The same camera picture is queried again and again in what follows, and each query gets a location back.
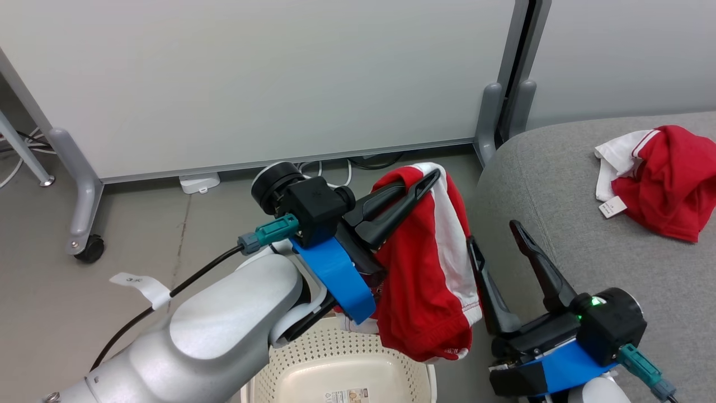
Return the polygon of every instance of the gray floor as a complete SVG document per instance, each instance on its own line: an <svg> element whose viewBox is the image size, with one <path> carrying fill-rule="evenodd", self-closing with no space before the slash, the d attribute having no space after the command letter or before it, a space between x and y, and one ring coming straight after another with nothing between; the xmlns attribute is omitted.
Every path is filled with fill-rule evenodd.
<svg viewBox="0 0 716 403"><path fill-rule="evenodd" d="M9 117L18 129L32 129L31 120ZM136 291L109 283L115 273L151 275L170 287L177 285L234 246L237 235L268 219L249 194L255 171L225 174L219 187L192 196L182 192L176 179L109 186L95 225L107 250L100 261L83 265L63 250L74 184L56 157L38 158L57 177L53 186L38 187L23 166L0 189L2 402L29 402L75 383L115 331L146 307ZM406 156L402 163L427 160L448 170L469 203L480 173L472 149L423 151ZM0 178L16 161L13 153L0 154ZM386 171L356 169L351 187L358 196L366 194ZM327 164L324 175L332 183L342 183L345 162ZM217 267L170 309L227 275L242 259L235 257ZM160 315L155 313L153 319ZM130 332L115 351L152 321ZM485 354L487 346L474 346L466 359L438 366L440 401L466 402L485 393L487 370L477 360Z"/></svg>

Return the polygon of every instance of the blue bracket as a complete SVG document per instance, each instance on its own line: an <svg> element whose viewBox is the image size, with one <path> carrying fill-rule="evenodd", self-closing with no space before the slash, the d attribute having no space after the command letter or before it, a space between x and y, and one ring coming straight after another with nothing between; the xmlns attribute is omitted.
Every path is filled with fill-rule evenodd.
<svg viewBox="0 0 716 403"><path fill-rule="evenodd" d="M375 312L375 300L370 288L335 237L309 249L304 249L293 238L291 243L355 323L362 323Z"/></svg>
<svg viewBox="0 0 716 403"><path fill-rule="evenodd" d="M542 364L548 393L578 387L618 365L616 362L607 366L598 365L576 341L525 365L537 363Z"/></svg>

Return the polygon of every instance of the paper tag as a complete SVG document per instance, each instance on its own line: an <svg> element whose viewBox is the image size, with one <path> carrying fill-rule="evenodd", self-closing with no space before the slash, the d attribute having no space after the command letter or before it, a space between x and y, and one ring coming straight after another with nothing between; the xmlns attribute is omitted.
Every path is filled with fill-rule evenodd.
<svg viewBox="0 0 716 403"><path fill-rule="evenodd" d="M626 209L627 205L624 204L619 196L612 197L599 206L599 211L604 214L606 218L611 218Z"/></svg>
<svg viewBox="0 0 716 403"><path fill-rule="evenodd" d="M166 288L159 280L148 275L133 275L130 273L119 273L110 281L114 284L134 287L138 289L152 303L152 308L157 310L166 304L170 299L169 288Z"/></svg>
<svg viewBox="0 0 716 403"><path fill-rule="evenodd" d="M370 403L368 388L346 389L338 392L326 392L324 403Z"/></svg>

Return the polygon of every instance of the gray cushion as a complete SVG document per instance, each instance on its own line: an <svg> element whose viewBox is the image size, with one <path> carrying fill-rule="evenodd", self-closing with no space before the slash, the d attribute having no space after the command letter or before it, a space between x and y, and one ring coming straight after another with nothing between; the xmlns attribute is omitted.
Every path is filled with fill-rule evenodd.
<svg viewBox="0 0 716 403"><path fill-rule="evenodd" d="M545 312L527 259L508 228L518 219L579 292L617 286L649 323L640 349L677 388L681 402L716 402L716 218L692 245L651 233L625 215L605 219L594 198L594 146L625 133L676 124L716 139L716 113L566 123L508 141L468 201L471 229L503 296L523 321ZM621 370L633 403L655 402Z"/></svg>

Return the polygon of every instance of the metal pole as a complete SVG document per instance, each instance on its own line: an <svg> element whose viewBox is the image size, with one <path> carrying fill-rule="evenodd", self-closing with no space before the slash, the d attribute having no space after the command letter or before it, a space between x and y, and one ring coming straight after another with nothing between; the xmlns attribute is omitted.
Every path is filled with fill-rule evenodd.
<svg viewBox="0 0 716 403"><path fill-rule="evenodd" d="M5 136L7 142L10 143L12 148L14 148L18 155L20 155L20 158L22 158L22 161L27 164L32 173L37 176L37 178L40 180L40 186L46 187L54 183L54 176L49 175L47 171L44 170L42 165L40 165L40 162L37 161L37 158L32 155L32 151L30 151L30 148L27 146L27 144L25 144L25 142L22 140L20 135L17 134L15 129L12 128L10 122L7 120L5 115L3 115L1 110L0 133Z"/></svg>

